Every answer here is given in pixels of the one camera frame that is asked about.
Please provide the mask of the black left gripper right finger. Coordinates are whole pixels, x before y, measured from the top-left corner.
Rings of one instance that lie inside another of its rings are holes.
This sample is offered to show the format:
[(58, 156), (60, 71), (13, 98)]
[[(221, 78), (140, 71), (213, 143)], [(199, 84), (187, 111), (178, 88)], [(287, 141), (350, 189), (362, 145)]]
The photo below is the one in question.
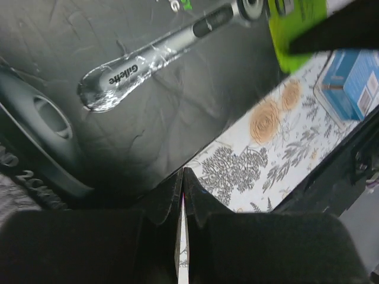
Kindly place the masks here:
[(232, 261), (235, 214), (210, 194), (194, 171), (184, 169), (190, 283), (235, 283)]

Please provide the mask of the black green Gillette razor box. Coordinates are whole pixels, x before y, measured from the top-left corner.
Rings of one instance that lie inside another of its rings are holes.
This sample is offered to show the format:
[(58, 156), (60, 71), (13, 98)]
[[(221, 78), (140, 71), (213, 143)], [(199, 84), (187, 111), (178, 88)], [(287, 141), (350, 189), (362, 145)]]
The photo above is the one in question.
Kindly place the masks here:
[(2, 1), (1, 173), (43, 207), (140, 196), (293, 65), (325, 1)]

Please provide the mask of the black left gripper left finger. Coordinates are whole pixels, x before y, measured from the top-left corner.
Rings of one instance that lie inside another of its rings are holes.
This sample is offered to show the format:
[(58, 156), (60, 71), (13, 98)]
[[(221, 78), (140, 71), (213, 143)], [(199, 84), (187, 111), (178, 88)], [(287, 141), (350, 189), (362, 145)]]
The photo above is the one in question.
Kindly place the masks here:
[(178, 283), (182, 170), (151, 190), (133, 209), (143, 214), (134, 262), (136, 283)]

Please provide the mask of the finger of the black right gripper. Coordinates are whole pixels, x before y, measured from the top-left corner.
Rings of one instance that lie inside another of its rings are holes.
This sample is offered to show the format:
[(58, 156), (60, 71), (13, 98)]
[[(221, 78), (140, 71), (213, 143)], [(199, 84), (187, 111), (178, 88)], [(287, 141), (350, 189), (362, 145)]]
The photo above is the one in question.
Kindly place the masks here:
[(352, 1), (289, 44), (290, 55), (337, 49), (378, 50), (378, 1)]

